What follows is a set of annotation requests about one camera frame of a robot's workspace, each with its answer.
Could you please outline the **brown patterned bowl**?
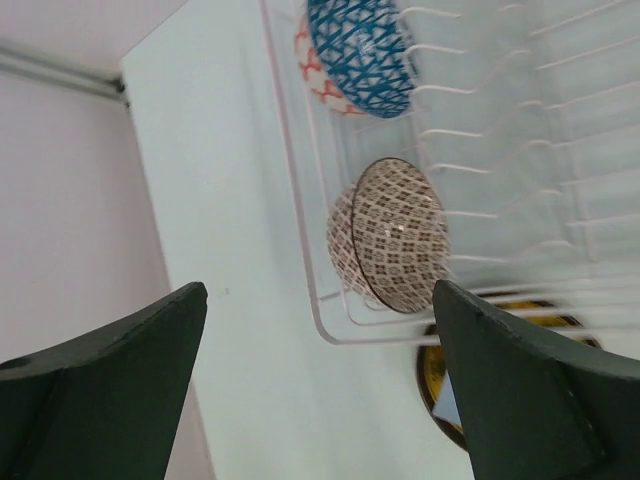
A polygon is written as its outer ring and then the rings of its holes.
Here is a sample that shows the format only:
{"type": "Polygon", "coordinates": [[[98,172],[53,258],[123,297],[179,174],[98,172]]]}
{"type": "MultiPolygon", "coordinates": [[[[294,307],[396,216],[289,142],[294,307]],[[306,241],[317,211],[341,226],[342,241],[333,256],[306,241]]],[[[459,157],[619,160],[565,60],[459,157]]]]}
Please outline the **brown patterned bowl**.
{"type": "Polygon", "coordinates": [[[401,314],[432,305],[451,254],[442,204],[409,162],[369,165],[334,202],[326,226],[329,258],[343,286],[401,314]]]}

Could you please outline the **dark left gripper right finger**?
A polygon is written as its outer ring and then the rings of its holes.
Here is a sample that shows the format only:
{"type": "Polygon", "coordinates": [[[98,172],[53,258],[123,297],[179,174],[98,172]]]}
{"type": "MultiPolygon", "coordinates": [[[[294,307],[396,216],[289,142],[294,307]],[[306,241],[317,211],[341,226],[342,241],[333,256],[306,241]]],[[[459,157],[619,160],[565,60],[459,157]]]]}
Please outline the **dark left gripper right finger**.
{"type": "Polygon", "coordinates": [[[448,280],[433,306],[477,479],[636,479],[639,362],[448,280]]]}

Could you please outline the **blue patterned bowl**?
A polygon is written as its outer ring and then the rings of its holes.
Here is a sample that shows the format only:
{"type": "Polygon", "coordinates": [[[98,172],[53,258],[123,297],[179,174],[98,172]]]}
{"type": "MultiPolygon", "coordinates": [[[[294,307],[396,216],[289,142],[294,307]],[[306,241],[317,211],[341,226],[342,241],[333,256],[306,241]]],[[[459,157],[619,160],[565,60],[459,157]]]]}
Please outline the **blue patterned bowl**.
{"type": "Polygon", "coordinates": [[[394,1],[306,1],[293,40],[311,93],[344,116],[398,117],[417,69],[394,1]]]}

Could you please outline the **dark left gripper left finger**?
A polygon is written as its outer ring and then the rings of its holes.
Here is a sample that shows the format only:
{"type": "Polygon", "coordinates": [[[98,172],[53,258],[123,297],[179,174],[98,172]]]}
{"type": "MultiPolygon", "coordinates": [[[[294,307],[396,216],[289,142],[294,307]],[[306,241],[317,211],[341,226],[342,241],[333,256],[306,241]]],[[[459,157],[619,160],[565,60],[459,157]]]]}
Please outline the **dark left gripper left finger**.
{"type": "Polygon", "coordinates": [[[4,479],[164,478],[204,331],[192,282],[1,365],[4,479]]]}

